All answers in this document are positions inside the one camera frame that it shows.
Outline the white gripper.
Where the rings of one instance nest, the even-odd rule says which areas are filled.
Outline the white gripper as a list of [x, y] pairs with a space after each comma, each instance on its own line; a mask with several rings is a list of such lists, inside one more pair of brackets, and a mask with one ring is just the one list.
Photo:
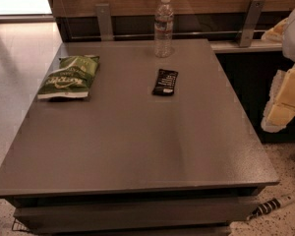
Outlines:
[[[262, 41], [282, 41], [283, 56], [295, 62], [295, 8], [288, 18], [266, 30]], [[286, 72], [276, 72], [268, 95], [261, 127], [266, 132], [277, 133], [295, 117], [295, 64]]]

